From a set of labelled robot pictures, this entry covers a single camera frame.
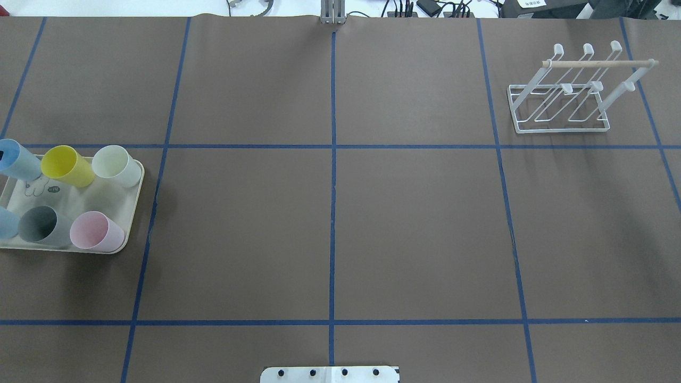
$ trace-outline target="metal bracket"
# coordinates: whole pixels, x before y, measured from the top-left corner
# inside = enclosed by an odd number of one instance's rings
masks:
[[[400,383],[400,368],[390,366],[269,367],[260,383]]]
[[[321,0],[322,24],[345,24],[345,0]]]

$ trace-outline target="white cup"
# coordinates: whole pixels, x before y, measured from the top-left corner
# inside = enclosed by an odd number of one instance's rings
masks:
[[[19,219],[19,236],[26,242],[63,247],[71,244],[69,230],[73,221],[49,206],[37,206]]]
[[[142,169],[130,157],[124,147],[109,145],[103,147],[92,158],[92,170],[99,178],[111,180],[123,187],[137,185]]]
[[[83,250],[110,253],[123,246],[125,232],[99,211],[88,211],[76,218],[69,232],[71,242]]]

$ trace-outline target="gray cup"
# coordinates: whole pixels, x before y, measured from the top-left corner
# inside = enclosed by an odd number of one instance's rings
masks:
[[[59,214],[49,206],[37,206],[27,211],[19,220],[19,236],[26,242],[51,247],[71,244],[69,231],[73,220]]]

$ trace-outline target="wooden rod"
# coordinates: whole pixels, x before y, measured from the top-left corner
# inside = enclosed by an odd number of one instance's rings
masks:
[[[653,67],[659,65],[657,60],[621,60],[621,61],[551,61],[544,60],[544,68],[613,68],[613,67]]]

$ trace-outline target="metal clamp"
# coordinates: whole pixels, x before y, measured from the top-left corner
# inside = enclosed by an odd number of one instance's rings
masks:
[[[345,24],[345,0],[321,0],[322,24]]]

